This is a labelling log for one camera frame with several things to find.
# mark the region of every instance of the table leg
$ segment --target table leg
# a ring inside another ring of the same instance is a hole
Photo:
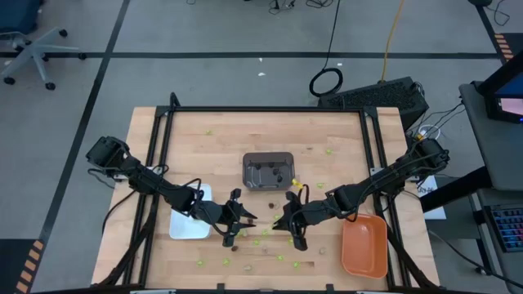
[[[461,197],[468,196],[478,189],[491,188],[489,172],[485,166],[472,171],[459,179],[421,197],[423,212],[442,207]]]

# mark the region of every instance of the dark plastic container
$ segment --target dark plastic container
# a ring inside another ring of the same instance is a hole
[[[289,152],[244,155],[244,185],[250,190],[286,190],[293,178],[294,157]]]

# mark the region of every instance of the black floor stripe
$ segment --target black floor stripe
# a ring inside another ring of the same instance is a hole
[[[496,53],[498,55],[498,59],[501,60],[503,64],[506,63],[505,57],[503,57],[503,53],[501,52],[501,48],[498,45],[498,42],[496,41],[494,28],[492,27],[492,24],[490,23],[489,17],[485,13],[485,9],[483,7],[476,6],[477,13],[480,14],[481,22],[483,23],[483,26],[485,26],[485,29],[487,30],[487,34],[489,35],[490,41],[492,42],[492,46],[496,49]]]
[[[58,216],[60,205],[62,204],[62,200],[64,199],[65,189],[67,188],[67,184],[69,183],[71,172],[73,171],[74,167],[74,162],[78,157],[78,152],[80,150],[80,146],[82,145],[83,137],[85,136],[85,131],[87,130],[87,124],[89,123],[89,119],[91,118],[91,113],[95,106],[96,98],[98,97],[98,92],[100,91],[101,84],[104,81],[105,71],[107,70],[107,66],[110,61],[110,53],[114,49],[116,39],[118,38],[118,34],[120,33],[120,29],[122,28],[123,19],[127,12],[129,1],[130,0],[123,0],[122,6],[120,7],[118,18],[116,19],[116,23],[114,24],[113,32],[111,33],[109,43],[107,44],[107,48],[105,49],[103,60],[101,61],[100,68],[98,69],[98,73],[96,74],[95,81],[92,85],[91,93],[89,94],[89,98],[87,99],[87,103],[82,114],[82,118],[80,119],[80,123],[78,125],[78,130],[76,131],[76,135],[74,135],[73,144],[69,151],[69,155],[67,156],[67,160],[65,161],[64,170],[62,171],[60,180],[58,181],[58,186],[56,187],[55,195],[53,196],[51,206],[49,208],[49,211],[47,212],[46,220],[43,222],[42,231],[40,232],[40,239],[45,244],[48,244],[52,228],[55,225],[56,217]]]
[[[87,58],[104,58],[103,52],[85,52]],[[0,52],[0,58],[15,58],[16,52]],[[332,58],[382,59],[381,52],[331,52]],[[78,58],[76,53],[47,53],[50,58]],[[327,52],[112,52],[110,58],[207,59],[207,58],[325,58]],[[389,59],[482,60],[498,59],[497,53],[389,53]]]

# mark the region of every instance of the desk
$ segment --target desk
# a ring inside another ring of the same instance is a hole
[[[484,98],[474,85],[461,85],[459,92],[485,165],[424,196],[422,207],[425,212],[482,188],[523,191],[520,176],[523,164],[523,126],[489,119]]]
[[[131,154],[142,162],[148,150],[154,113],[155,108],[135,108],[127,134]],[[406,151],[400,116],[397,109],[378,109],[378,115],[387,161],[392,163]],[[161,125],[153,165],[158,163],[163,128]],[[247,237],[236,238],[237,252],[222,247],[221,237],[214,231],[204,240],[173,241],[168,234],[171,210],[161,199],[146,286],[216,289],[217,283],[224,283],[226,289],[324,290],[325,284],[331,283],[336,290],[386,289],[385,278],[356,277],[342,268],[341,220],[311,226],[306,235],[309,249],[300,252],[288,243],[289,233],[270,229],[286,203],[284,192],[249,192],[242,184],[245,153],[289,151],[294,156],[297,178],[310,184],[311,200],[323,199],[325,191],[369,176],[362,140],[358,114],[175,112],[166,161],[170,170],[165,178],[180,184],[200,177],[203,183],[211,185],[217,203],[224,203],[232,189],[241,188],[239,201],[258,217],[254,222],[257,227],[248,229]],[[324,183],[324,187],[318,188],[317,183]],[[416,192],[414,185],[408,189]],[[129,192],[127,184],[117,185],[111,206]],[[93,274],[94,283],[101,281],[126,251],[137,201],[137,197],[130,198],[109,218]],[[372,201],[368,197],[360,206],[360,213],[373,214]],[[269,202],[279,203],[279,211],[270,209]],[[439,284],[419,201],[400,194],[396,205],[405,249],[425,275]],[[262,232],[266,229],[269,234],[264,236]],[[278,255],[284,260],[278,261]],[[132,282],[138,280],[142,257],[139,251]],[[230,259],[229,266],[222,264],[224,258]],[[204,262],[203,266],[197,265],[199,260]],[[299,268],[293,268],[294,261],[301,262]],[[253,269],[245,272],[246,265]]]

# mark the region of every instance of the office chair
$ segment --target office chair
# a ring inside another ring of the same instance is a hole
[[[49,61],[46,53],[78,53],[80,60],[85,60],[86,55],[77,47],[49,45],[58,36],[66,38],[67,31],[65,29],[54,28],[33,42],[27,38],[26,34],[36,28],[40,3],[39,0],[0,0],[0,39],[11,40],[13,47],[19,52],[18,56],[2,71],[1,75],[6,84],[14,85],[16,80],[11,77],[11,74],[32,59],[46,89],[52,91],[55,90],[56,85],[47,75],[43,65],[43,61]]]

